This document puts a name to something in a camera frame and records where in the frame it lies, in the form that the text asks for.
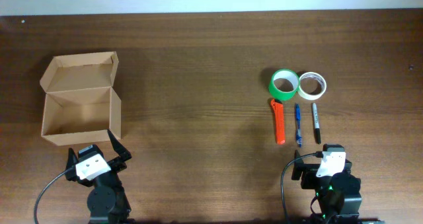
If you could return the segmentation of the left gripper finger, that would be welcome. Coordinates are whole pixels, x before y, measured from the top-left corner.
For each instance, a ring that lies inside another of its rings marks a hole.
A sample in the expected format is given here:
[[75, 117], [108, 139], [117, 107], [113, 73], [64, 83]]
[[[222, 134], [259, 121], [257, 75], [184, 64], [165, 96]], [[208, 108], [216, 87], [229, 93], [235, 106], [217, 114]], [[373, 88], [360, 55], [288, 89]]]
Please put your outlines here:
[[132, 154], [116, 139], [114, 134], [107, 130], [113, 150], [118, 154], [117, 157], [108, 161], [110, 167], [122, 167], [125, 162], [132, 158]]
[[65, 177], [67, 180], [77, 180], [78, 176], [76, 174], [75, 165], [79, 162], [74, 150], [72, 148], [68, 149], [67, 164], [65, 167]]

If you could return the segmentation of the blue ballpoint pen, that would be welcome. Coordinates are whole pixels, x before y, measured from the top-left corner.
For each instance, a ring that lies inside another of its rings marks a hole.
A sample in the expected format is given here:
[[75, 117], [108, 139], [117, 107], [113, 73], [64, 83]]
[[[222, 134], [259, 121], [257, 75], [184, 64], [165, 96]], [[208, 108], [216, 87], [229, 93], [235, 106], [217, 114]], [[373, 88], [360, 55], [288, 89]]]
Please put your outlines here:
[[295, 104], [295, 120], [297, 124], [296, 129], [296, 142], [299, 147], [302, 146], [302, 136], [301, 136], [301, 110], [298, 104]]

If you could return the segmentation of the black permanent marker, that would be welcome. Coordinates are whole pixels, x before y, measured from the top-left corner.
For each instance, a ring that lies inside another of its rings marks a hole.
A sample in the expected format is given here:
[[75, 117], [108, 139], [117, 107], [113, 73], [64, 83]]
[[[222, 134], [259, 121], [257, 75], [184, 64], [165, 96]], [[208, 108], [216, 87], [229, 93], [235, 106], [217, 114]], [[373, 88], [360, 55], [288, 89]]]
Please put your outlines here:
[[312, 111], [313, 111], [315, 139], [316, 139], [317, 144], [321, 144], [319, 115], [318, 115], [318, 111], [317, 111], [317, 105], [315, 103], [312, 103]]

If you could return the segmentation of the brown cardboard box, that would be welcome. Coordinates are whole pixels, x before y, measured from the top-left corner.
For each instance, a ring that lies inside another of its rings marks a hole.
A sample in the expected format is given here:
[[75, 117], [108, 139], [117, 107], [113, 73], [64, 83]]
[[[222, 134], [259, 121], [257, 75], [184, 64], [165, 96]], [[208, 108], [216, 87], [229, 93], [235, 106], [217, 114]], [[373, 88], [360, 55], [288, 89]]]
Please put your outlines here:
[[46, 93], [41, 137], [57, 145], [122, 136], [122, 101], [113, 89], [116, 52], [55, 56], [40, 86]]

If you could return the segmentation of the orange utility knife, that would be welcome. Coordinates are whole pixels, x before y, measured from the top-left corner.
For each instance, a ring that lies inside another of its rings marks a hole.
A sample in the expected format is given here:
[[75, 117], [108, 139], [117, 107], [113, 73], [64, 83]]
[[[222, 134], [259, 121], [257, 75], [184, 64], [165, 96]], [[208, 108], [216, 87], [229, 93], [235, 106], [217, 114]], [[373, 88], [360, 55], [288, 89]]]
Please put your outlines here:
[[270, 101], [270, 106], [274, 112], [276, 143], [283, 145], [286, 142], [284, 126], [284, 105], [276, 99]]

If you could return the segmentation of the white masking tape roll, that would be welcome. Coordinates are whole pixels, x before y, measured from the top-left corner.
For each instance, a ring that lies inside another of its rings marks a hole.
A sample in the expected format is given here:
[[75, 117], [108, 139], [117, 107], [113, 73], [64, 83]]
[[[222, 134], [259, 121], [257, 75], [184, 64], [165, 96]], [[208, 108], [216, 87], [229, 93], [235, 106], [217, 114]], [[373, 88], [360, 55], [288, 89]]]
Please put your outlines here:
[[317, 100], [327, 91], [325, 78], [315, 72], [306, 72], [299, 77], [298, 94], [306, 100]]

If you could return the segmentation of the green tape roll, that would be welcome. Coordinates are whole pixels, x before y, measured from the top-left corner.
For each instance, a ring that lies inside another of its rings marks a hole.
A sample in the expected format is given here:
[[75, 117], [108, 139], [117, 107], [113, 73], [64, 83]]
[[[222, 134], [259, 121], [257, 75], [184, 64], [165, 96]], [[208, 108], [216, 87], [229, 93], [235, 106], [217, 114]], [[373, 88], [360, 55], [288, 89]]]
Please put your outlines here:
[[293, 98], [299, 88], [298, 75], [289, 69], [277, 70], [269, 84], [270, 94], [278, 100], [287, 101]]

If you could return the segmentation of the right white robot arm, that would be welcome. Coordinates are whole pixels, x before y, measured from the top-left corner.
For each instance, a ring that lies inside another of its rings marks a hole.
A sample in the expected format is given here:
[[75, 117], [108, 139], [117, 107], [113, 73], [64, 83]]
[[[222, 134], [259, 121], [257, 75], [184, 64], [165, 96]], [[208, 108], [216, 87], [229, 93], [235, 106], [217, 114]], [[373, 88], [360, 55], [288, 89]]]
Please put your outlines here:
[[339, 144], [325, 144], [322, 151], [312, 154], [320, 158], [318, 164], [307, 164], [307, 155], [295, 152], [292, 180], [299, 180], [301, 188], [313, 190], [311, 203], [317, 202], [321, 211], [312, 211], [304, 223], [359, 223], [361, 180], [351, 174], [352, 163]]

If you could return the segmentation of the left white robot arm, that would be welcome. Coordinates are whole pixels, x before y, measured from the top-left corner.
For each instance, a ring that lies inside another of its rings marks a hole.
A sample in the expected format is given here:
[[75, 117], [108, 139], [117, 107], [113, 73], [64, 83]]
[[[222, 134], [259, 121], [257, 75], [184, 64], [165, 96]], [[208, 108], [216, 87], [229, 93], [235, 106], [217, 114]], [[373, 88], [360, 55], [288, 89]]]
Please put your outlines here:
[[108, 130], [117, 157], [106, 161], [100, 148], [93, 144], [79, 152], [68, 149], [65, 177], [86, 187], [92, 187], [87, 207], [90, 223], [127, 223], [131, 207], [118, 173], [127, 168], [131, 153]]

